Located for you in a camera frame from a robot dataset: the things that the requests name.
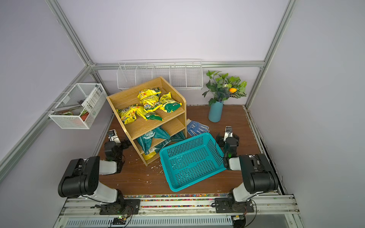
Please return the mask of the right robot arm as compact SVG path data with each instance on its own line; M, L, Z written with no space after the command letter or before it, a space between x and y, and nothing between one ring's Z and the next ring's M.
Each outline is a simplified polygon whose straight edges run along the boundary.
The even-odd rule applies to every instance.
M230 192L233 202L248 202L254 196L278 189L278 178L264 154L238 155L239 140L232 133L228 137L218 135L216 142L223 149L223 166L242 175L242 183Z

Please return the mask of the green orange fertilizer bag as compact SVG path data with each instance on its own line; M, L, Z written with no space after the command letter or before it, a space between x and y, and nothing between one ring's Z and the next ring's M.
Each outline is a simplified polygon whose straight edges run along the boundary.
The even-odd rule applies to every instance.
M184 132L183 131L180 131L179 133L171 136L170 139L166 139L163 142L161 142L158 145L156 145L153 148L153 151L158 154L164 147L166 147L168 145L171 145L173 143L178 143L178 142L183 141L185 139L186 139L186 137L185 137Z

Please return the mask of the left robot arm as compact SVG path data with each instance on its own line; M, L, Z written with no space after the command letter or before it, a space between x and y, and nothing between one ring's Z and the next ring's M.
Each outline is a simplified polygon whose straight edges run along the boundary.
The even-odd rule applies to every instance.
M131 146L129 140L104 144L106 159L92 156L71 160L58 185L58 194L63 198L89 198L99 203L124 203L120 190L112 189L99 181L100 176L121 173L125 163L123 150Z

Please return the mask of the large green fertilizer bag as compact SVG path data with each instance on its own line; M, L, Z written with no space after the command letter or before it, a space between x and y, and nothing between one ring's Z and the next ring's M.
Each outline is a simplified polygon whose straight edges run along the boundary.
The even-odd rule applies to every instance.
M144 154L150 154L149 150L152 145L152 140L156 139L170 139L170 135L161 127L157 127L146 134L142 135L141 137L137 138L137 142L142 147Z

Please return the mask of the yellow green bag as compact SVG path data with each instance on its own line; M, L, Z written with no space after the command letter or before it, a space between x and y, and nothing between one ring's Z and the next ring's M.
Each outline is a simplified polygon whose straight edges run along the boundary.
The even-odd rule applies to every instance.
M172 98L171 92L162 95L159 98L159 102L161 103L159 109L166 113L173 113L182 106L182 103L177 102Z
M136 113L145 120L163 121L163 118L156 112L148 112L142 106L136 106Z

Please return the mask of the teal plastic basket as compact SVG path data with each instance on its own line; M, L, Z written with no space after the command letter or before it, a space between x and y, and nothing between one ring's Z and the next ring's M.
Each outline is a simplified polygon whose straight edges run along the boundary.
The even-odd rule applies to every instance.
M226 170L223 152L209 133L166 146L159 154L166 181L173 192Z

